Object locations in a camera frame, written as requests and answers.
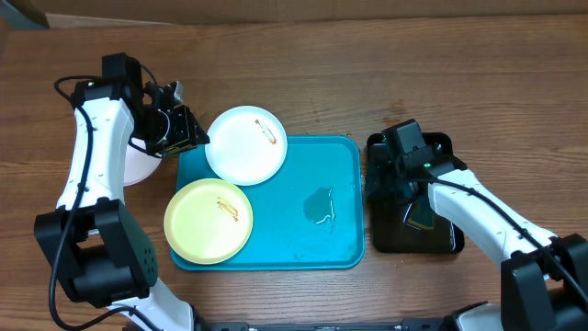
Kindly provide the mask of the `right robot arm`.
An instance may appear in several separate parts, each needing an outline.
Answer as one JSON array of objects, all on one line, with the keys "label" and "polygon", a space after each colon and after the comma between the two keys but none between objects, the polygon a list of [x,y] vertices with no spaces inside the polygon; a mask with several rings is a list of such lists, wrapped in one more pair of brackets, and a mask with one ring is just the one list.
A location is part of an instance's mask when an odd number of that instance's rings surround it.
[{"label": "right robot arm", "polygon": [[472,241],[500,270],[501,301],[403,330],[584,330],[587,241],[533,224],[485,188],[450,138],[416,120],[367,139],[372,242],[381,253],[458,253]]}]

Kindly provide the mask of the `white plate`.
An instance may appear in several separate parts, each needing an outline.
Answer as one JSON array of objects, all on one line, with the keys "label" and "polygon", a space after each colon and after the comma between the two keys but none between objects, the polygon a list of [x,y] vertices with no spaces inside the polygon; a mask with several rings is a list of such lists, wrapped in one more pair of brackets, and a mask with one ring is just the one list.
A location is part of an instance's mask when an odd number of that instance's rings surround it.
[{"label": "white plate", "polygon": [[145,143],[142,140],[132,138],[125,158],[125,172],[123,185],[125,187],[137,184],[149,177],[161,164],[162,160],[156,158],[141,150],[145,149]]},{"label": "white plate", "polygon": [[288,151],[281,121],[257,106],[224,111],[210,125],[208,136],[209,166],[218,177],[238,186],[267,181],[283,165]]}]

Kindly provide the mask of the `green yellow sponge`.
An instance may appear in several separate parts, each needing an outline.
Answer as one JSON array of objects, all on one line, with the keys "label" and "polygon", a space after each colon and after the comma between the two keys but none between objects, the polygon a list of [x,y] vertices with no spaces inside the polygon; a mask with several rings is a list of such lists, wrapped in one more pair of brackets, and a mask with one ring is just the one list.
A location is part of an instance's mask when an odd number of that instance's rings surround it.
[{"label": "green yellow sponge", "polygon": [[435,216],[430,208],[427,197],[421,197],[408,205],[403,222],[413,228],[432,231],[435,227]]}]

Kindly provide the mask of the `yellow plate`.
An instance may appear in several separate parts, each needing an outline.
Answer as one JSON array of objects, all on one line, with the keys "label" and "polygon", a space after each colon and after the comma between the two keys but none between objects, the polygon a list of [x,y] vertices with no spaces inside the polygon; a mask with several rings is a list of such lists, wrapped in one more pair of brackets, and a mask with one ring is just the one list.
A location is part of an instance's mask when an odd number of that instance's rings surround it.
[{"label": "yellow plate", "polygon": [[251,202],[232,183],[196,180],[176,192],[164,214],[164,234],[174,252],[200,265],[235,256],[254,227]]}]

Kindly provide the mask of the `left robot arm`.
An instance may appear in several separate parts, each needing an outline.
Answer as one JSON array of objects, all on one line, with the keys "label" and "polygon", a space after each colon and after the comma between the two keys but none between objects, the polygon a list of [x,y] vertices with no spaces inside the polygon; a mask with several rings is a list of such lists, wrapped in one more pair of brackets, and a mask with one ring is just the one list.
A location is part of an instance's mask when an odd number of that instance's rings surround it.
[{"label": "left robot arm", "polygon": [[76,135],[69,176],[54,211],[39,215],[35,238],[57,290],[102,318],[122,314],[140,330],[203,330],[196,308],[162,282],[153,242],[124,200],[126,154],[165,159],[209,142],[177,82],[162,86],[126,53],[106,55],[101,75],[78,75],[66,100]]}]

